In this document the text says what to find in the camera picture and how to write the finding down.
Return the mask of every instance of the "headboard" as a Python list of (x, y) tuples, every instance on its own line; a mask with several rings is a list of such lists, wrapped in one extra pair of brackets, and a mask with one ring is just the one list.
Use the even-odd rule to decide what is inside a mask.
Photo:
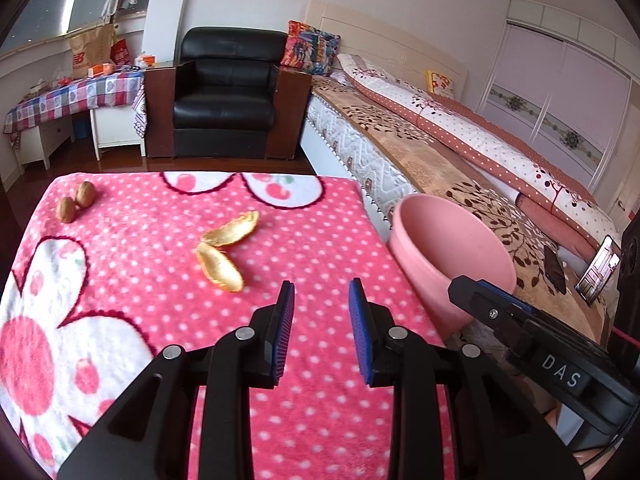
[(424, 72), (435, 70), (454, 82), (459, 101), (465, 87), (466, 68), (449, 54), (423, 40), (356, 12), (328, 2), (309, 0), (305, 23), (340, 35), (339, 52), (359, 54), (398, 79), (425, 89)]

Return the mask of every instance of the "armchair backrest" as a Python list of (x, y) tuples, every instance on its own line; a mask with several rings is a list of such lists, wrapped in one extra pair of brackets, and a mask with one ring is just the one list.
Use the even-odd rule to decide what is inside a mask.
[(277, 30), (196, 27), (182, 40), (180, 62), (194, 61), (200, 85), (266, 89), (270, 65), (280, 63), (286, 43)]

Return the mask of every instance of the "bed frame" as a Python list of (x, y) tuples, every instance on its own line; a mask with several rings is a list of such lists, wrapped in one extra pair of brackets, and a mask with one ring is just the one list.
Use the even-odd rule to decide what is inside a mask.
[[(365, 14), (319, 0), (310, 0), (305, 23), (340, 35), (339, 53), (359, 54), (398, 79), (426, 89), (426, 70), (436, 70), (454, 82), (456, 99), (465, 86), (466, 68), (445, 52), (404, 30)], [(305, 121), (300, 145), (316, 174), (354, 178), (309, 121)], [(372, 198), (362, 190), (367, 214), (386, 242), (391, 224)]]

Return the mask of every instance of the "yellow pillow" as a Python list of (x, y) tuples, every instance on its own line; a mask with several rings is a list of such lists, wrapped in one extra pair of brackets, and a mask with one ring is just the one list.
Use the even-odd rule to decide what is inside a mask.
[(456, 98), (453, 81), (447, 76), (431, 70), (427, 70), (424, 75), (427, 78), (427, 90), (429, 92), (443, 97), (448, 97), (450, 99)]

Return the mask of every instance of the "brown bedspread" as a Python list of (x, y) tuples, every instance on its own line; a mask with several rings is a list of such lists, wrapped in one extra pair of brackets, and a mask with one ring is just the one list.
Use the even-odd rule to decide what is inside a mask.
[(410, 122), (332, 79), (315, 76), (313, 92), (373, 142), (415, 189), (459, 204), (494, 231), (516, 269), (515, 296), (589, 338), (600, 339), (604, 299), (587, 307), (574, 291), (577, 277), (569, 268), (565, 269), (567, 294), (556, 292), (545, 277), (543, 259), (543, 245), (556, 250), (556, 244), (462, 157)]

